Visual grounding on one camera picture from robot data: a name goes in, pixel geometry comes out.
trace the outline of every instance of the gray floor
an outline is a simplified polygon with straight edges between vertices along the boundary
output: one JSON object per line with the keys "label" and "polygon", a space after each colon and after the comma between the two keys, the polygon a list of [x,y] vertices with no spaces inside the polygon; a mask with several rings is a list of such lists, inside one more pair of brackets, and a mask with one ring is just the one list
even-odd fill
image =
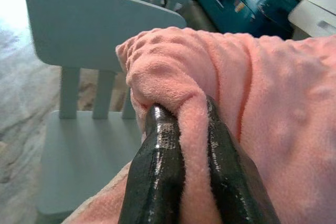
{"label": "gray floor", "polygon": [[[81,74],[80,110],[90,110],[97,73]],[[112,110],[125,94],[119,74]],[[34,53],[25,0],[0,0],[0,223],[35,223],[34,197],[48,113],[58,107],[59,68]]]}

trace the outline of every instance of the chair slat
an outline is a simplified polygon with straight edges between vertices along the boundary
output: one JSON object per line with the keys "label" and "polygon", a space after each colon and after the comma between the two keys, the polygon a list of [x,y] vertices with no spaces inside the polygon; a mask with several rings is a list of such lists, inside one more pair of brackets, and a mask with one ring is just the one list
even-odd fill
{"label": "chair slat", "polygon": [[123,119],[134,119],[135,118],[135,111],[131,103],[131,90],[128,88],[126,93],[126,99],[124,106],[122,108],[121,117]]}
{"label": "chair slat", "polygon": [[62,119],[76,118],[79,74],[79,68],[62,67],[59,106],[59,117]]}
{"label": "chair slat", "polygon": [[98,75],[97,94],[94,101],[93,114],[94,119],[106,119],[108,116],[112,88],[114,84],[115,73],[107,70],[100,70]]}

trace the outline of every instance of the teal bin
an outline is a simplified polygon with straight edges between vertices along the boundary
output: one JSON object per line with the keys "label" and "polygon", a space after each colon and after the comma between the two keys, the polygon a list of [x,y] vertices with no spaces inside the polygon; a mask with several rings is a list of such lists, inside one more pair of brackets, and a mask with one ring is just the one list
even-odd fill
{"label": "teal bin", "polygon": [[255,37],[292,36],[288,14],[297,0],[197,0],[221,33],[250,33]]}

